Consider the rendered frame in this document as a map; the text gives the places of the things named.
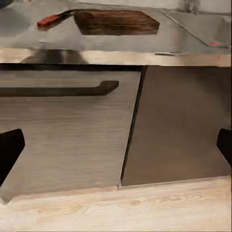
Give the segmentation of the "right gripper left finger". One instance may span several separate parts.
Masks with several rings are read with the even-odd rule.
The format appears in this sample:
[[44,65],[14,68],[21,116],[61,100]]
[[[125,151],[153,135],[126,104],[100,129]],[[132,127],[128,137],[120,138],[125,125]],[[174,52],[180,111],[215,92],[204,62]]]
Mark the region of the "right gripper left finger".
[[25,148],[21,129],[0,134],[0,186]]

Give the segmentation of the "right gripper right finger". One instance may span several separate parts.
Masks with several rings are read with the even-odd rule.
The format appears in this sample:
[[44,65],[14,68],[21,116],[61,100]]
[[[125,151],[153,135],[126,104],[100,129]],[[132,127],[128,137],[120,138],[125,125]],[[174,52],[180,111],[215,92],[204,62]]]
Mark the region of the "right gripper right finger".
[[217,147],[232,167],[232,130],[222,128],[217,138]]

